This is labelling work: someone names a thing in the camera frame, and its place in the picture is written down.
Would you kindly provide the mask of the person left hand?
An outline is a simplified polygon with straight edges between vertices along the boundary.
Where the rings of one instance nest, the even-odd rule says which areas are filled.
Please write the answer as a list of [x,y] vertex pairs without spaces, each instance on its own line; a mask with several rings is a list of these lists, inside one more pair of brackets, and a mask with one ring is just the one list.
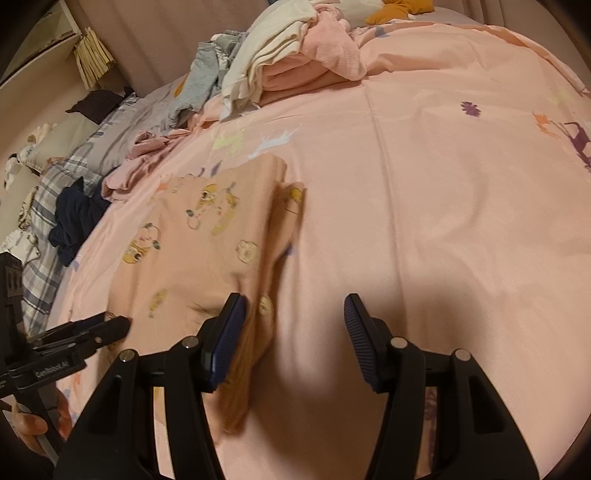
[[[7,398],[7,403],[11,407],[13,426],[17,436],[31,451],[46,457],[38,441],[38,438],[47,432],[46,422],[40,417],[23,412],[13,396]],[[73,423],[68,400],[60,390],[57,390],[57,412],[59,413],[57,431],[64,440],[67,440]]]

